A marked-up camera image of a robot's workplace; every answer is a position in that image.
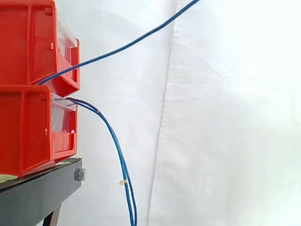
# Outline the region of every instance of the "stacked storage bins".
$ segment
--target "stacked storage bins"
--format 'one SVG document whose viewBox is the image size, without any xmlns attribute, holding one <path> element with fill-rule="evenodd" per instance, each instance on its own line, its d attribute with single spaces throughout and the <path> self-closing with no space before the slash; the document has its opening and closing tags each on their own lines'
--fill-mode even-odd
<svg viewBox="0 0 301 226">
<path fill-rule="evenodd" d="M 53 0 L 0 1 L 0 174 L 22 177 L 76 154 L 79 41 Z"/>
</svg>

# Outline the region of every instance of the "white backdrop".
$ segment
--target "white backdrop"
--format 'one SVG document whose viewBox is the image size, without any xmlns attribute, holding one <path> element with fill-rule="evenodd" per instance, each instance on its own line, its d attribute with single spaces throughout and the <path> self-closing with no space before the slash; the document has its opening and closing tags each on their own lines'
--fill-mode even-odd
<svg viewBox="0 0 301 226">
<path fill-rule="evenodd" d="M 82 61 L 187 3 L 57 0 Z M 301 225 L 299 9 L 296 0 L 202 0 L 174 26 L 81 69 L 75 96 L 120 139 L 139 226 Z M 87 180 L 59 225 L 129 225 L 113 142 L 84 109 L 78 156 Z"/>
</svg>

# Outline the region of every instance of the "metal bolt head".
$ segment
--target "metal bolt head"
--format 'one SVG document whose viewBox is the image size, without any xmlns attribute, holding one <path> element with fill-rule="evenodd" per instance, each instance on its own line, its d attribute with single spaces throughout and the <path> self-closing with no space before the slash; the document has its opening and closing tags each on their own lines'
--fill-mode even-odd
<svg viewBox="0 0 301 226">
<path fill-rule="evenodd" d="M 84 181 L 86 179 L 86 169 L 76 169 L 74 172 L 74 180 Z"/>
</svg>

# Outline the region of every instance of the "blue wire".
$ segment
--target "blue wire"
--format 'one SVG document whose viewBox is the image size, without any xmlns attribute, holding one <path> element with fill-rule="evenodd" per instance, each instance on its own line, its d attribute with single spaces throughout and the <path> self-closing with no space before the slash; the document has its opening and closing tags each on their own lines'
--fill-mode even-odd
<svg viewBox="0 0 301 226">
<path fill-rule="evenodd" d="M 88 102 L 86 102 L 84 100 L 79 100 L 79 99 L 75 99 L 75 98 L 72 98 L 72 97 L 67 97 L 66 99 L 72 101 L 73 103 L 75 103 L 77 105 L 79 105 L 79 103 L 86 105 L 85 106 L 86 109 L 88 109 L 88 110 L 96 113 L 98 116 L 100 116 L 102 118 L 102 120 L 104 120 L 105 124 L 111 128 L 111 131 L 113 132 L 114 137 L 115 137 L 115 139 L 117 141 L 117 146 L 116 146 L 117 151 L 119 151 L 121 153 L 121 156 L 122 156 L 122 159 L 123 159 L 123 162 L 124 162 L 124 165 L 125 165 L 125 170 L 126 170 L 126 174 L 127 174 L 127 180 L 128 180 L 129 186 L 130 186 L 130 191 L 131 191 L 131 196 L 132 196 L 133 206 L 134 206 L 134 216 L 135 216 L 134 225 L 137 226 L 137 206 L 136 206 L 136 201 L 135 201 L 135 196 L 134 196 L 134 189 L 133 189 L 133 186 L 132 186 L 132 181 L 131 181 L 130 175 L 128 173 L 128 169 L 127 169 L 127 165 L 126 165 L 125 159 L 124 159 L 122 151 L 121 151 L 120 144 L 118 142 L 117 136 L 116 136 L 113 128 L 110 126 L 109 122 L 106 120 L 106 118 L 104 117 L 104 115 L 95 106 L 93 106 L 92 104 L 90 104 L 90 103 L 88 103 Z"/>
<path fill-rule="evenodd" d="M 90 59 L 90 60 L 87 60 L 87 61 L 85 61 L 85 62 L 83 62 L 83 63 L 80 63 L 80 64 L 78 64 L 78 65 L 75 65 L 75 66 L 72 66 L 72 67 L 70 67 L 70 68 L 67 68 L 67 69 L 65 69 L 65 70 L 63 70 L 63 71 L 61 71 L 61 72 L 56 73 L 56 74 L 53 74 L 53 75 L 51 75 L 51 76 L 49 76 L 49 77 L 47 77 L 47 78 L 41 80 L 41 81 L 38 83 L 38 85 L 42 85 L 42 84 L 44 84 L 45 82 L 47 82 L 47 81 L 49 81 L 49 80 L 52 80 L 52 79 L 54 79 L 54 78 L 56 78 L 56 77 L 58 77 L 58 76 L 60 76 L 60 75 L 62 75 L 62 74 L 65 74 L 65 73 L 67 73 L 67 72 L 73 71 L 73 70 L 75 70 L 75 69 L 77 69 L 77 68 L 79 68 L 79 67 L 88 65 L 88 64 L 90 64 L 90 63 L 93 63 L 93 62 L 96 62 L 96 61 L 98 61 L 98 60 L 104 59 L 104 58 L 106 58 L 106 57 L 110 57 L 110 56 L 112 56 L 112 55 L 114 55 L 114 54 L 116 54 L 116 53 L 119 53 L 119 52 L 121 52 L 121 51 L 123 51 L 123 50 L 125 50 L 125 49 L 127 49 L 127 48 L 129 48 L 129 47 L 131 47 L 131 46 L 133 46 L 133 45 L 135 45 L 136 43 L 140 42 L 141 40 L 147 38 L 148 36 L 152 35 L 153 33 L 156 33 L 156 32 L 158 32 L 159 30 L 161 30 L 162 28 L 164 28 L 164 27 L 166 27 L 167 25 L 169 25 L 171 22 L 173 22 L 176 18 L 178 18 L 180 15 L 182 15 L 186 10 L 188 10 L 190 7 L 192 7 L 192 6 L 193 6 L 194 4 L 196 4 L 198 1 L 200 1 L 200 0 L 193 0 L 193 1 L 190 2 L 187 6 L 185 6 L 184 8 L 182 8 L 179 12 L 177 12 L 175 15 L 173 15 L 170 19 L 166 20 L 163 24 L 161 24 L 160 26 L 156 27 L 155 29 L 153 29 L 153 30 L 147 32 L 146 34 L 144 34 L 144 35 L 142 35 L 141 37 L 139 37 L 138 39 L 136 39 L 136 40 L 130 42 L 129 44 L 127 44 L 127 45 L 125 45 L 125 46 L 123 46 L 123 47 L 121 47 L 121 48 L 119 48 L 119 49 L 117 49 L 117 50 L 114 50 L 114 51 L 112 51 L 112 52 L 110 52 L 110 53 L 104 54 L 104 55 L 102 55 L 102 56 L 98 56 L 98 57 L 93 58 L 93 59 Z"/>
<path fill-rule="evenodd" d="M 74 98 L 67 98 L 67 99 L 72 101 L 73 103 L 75 103 L 77 105 L 80 105 L 80 106 L 96 113 L 100 118 L 102 118 L 102 120 L 107 125 L 107 127 L 110 131 L 110 134 L 111 134 L 111 136 L 114 140 L 117 151 L 118 151 L 119 160 L 120 160 L 120 164 L 121 164 L 121 168 L 122 168 L 123 179 L 127 180 L 128 183 L 129 183 L 129 186 L 130 186 L 130 191 L 131 191 L 131 196 L 132 196 L 132 201 L 133 201 L 133 206 L 134 206 L 134 217 L 135 217 L 134 220 L 133 220 L 132 207 L 131 207 L 131 202 L 130 202 L 129 193 L 128 193 L 128 187 L 127 187 L 127 184 L 125 183 L 125 190 L 126 190 L 126 196 L 127 196 L 127 205 L 128 205 L 128 209 L 129 209 L 131 225 L 132 226 L 137 226 L 137 206 L 136 206 L 136 201 L 135 201 L 135 196 L 134 196 L 134 190 L 133 190 L 131 178 L 130 178 L 130 175 L 129 175 L 129 172 L 128 172 L 128 169 L 127 169 L 127 165 L 126 165 L 124 156 L 123 156 L 122 151 L 121 151 L 120 144 L 118 142 L 118 139 L 116 137 L 116 134 L 115 134 L 114 130 L 112 129 L 112 127 L 110 126 L 109 122 L 106 120 L 104 115 L 96 107 L 94 107 L 90 103 L 88 103 L 86 101 L 83 101 L 83 100 L 74 99 Z"/>
</svg>

